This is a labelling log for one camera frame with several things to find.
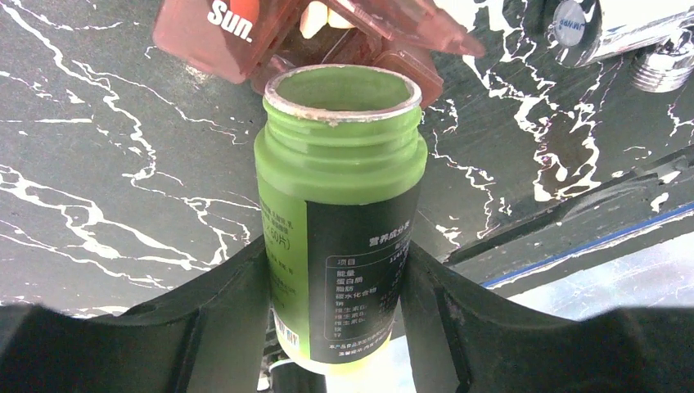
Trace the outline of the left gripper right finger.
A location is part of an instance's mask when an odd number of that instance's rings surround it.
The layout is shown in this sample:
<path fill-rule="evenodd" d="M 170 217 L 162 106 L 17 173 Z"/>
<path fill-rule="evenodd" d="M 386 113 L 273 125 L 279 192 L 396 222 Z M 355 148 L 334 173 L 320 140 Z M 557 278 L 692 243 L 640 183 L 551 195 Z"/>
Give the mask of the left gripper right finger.
<path fill-rule="evenodd" d="M 690 392 L 693 311 L 572 321 L 519 305 L 408 248 L 401 310 L 419 392 Z"/>

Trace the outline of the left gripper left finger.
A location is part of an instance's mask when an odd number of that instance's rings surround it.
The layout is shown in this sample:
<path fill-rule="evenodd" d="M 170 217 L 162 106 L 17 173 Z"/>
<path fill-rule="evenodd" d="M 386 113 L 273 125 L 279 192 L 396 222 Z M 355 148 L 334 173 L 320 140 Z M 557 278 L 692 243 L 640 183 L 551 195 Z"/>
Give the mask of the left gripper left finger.
<path fill-rule="evenodd" d="M 269 313 L 264 241 L 119 316 L 1 309 L 4 392 L 253 392 Z"/>

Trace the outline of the red pill organizer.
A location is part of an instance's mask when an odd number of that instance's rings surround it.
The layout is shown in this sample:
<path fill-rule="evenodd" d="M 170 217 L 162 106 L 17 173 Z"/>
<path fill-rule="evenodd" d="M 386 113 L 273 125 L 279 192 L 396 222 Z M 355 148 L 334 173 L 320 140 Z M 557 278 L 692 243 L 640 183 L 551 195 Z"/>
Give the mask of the red pill organizer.
<path fill-rule="evenodd" d="M 432 1 L 177 1 L 160 4 L 155 45 L 257 92 L 275 75 L 320 64 L 375 66 L 412 79 L 422 106 L 443 91 L 432 52 L 484 46 Z"/>

